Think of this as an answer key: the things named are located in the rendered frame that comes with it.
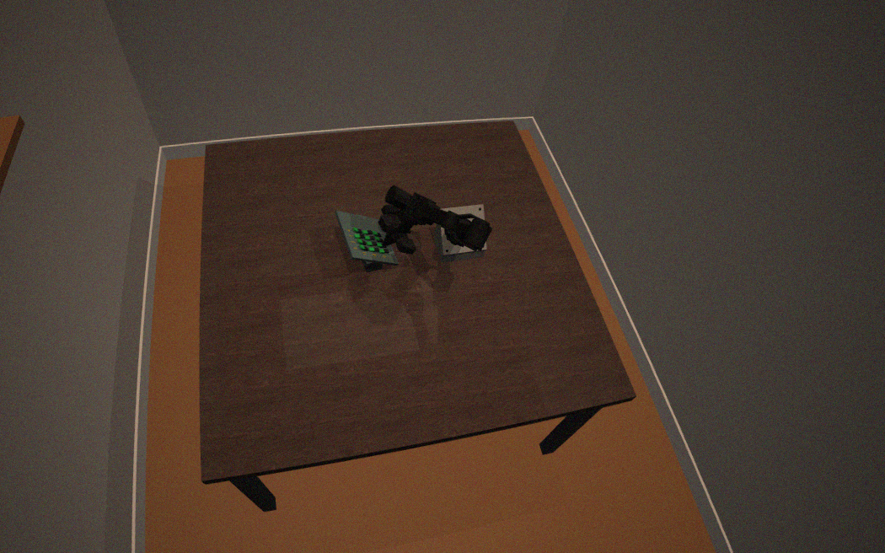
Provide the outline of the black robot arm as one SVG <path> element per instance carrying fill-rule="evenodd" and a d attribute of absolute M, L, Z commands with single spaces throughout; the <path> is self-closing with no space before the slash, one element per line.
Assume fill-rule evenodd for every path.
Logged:
<path fill-rule="evenodd" d="M 451 244 L 468 246 L 474 251 L 482 250 L 492 230 L 491 223 L 471 213 L 457 214 L 449 210 L 444 212 L 439 206 L 436 206 L 435 201 L 429 200 L 428 197 L 416 194 L 416 192 L 412 196 L 394 185 L 389 188 L 385 202 L 402 211 L 405 210 L 403 214 L 415 223 L 420 225 L 440 224 Z M 405 226 L 403 219 L 399 219 L 399 214 L 399 212 L 382 214 L 378 220 L 381 229 L 390 234 L 398 234 Z M 472 222 L 467 218 L 473 218 Z"/>

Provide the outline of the grey-green switch panel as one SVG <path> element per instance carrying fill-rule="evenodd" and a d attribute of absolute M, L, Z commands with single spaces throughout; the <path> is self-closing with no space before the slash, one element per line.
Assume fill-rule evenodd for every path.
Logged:
<path fill-rule="evenodd" d="M 381 270 L 383 264 L 398 266 L 393 246 L 383 246 L 385 233 L 375 217 L 335 212 L 352 260 L 363 261 L 366 272 Z"/>

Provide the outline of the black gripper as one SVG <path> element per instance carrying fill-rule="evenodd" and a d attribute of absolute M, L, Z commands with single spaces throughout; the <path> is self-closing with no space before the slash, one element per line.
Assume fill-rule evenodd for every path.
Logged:
<path fill-rule="evenodd" d="M 397 248 L 399 248 L 399 252 L 407 252 L 407 254 L 413 254 L 413 252 L 416 251 L 416 245 L 414 244 L 412 239 L 407 239 L 407 238 L 408 238 L 408 234 L 410 234 L 410 232 L 411 232 L 410 229 L 414 225 L 418 225 L 418 223 L 415 223 L 415 222 L 411 221 L 410 219 L 408 219 L 407 216 L 405 214 L 403 214 L 403 213 L 405 213 L 405 210 L 402 211 L 395 206 L 389 206 L 389 204 L 387 204 L 387 206 L 383 206 L 381 208 L 381 212 L 383 214 L 388 214 L 388 213 L 395 214 L 396 212 L 399 212 L 400 213 L 399 219 L 400 220 L 403 219 L 403 222 L 405 222 L 405 226 L 403 226 L 403 228 L 401 229 L 401 231 L 398 234 L 390 234 L 389 232 L 387 232 L 387 234 L 385 234 L 383 246 L 387 246 L 387 245 L 396 243 Z"/>

